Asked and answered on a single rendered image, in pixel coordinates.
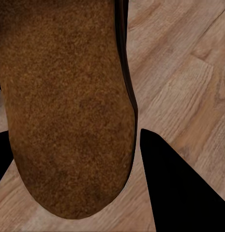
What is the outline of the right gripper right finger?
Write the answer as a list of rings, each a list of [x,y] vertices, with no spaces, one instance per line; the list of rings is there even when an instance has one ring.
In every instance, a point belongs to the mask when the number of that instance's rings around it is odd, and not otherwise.
[[[225,201],[157,133],[140,149],[156,232],[225,232]]]

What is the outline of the sandal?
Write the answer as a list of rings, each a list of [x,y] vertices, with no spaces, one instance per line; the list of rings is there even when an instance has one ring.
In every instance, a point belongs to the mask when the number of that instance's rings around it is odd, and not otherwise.
[[[125,187],[138,106],[127,60],[129,0],[0,0],[0,90],[31,196],[88,218]]]

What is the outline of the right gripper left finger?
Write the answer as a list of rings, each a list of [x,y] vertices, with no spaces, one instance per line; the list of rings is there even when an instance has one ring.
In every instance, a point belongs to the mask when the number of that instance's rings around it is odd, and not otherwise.
[[[0,180],[13,159],[14,156],[9,140],[9,131],[0,132]]]

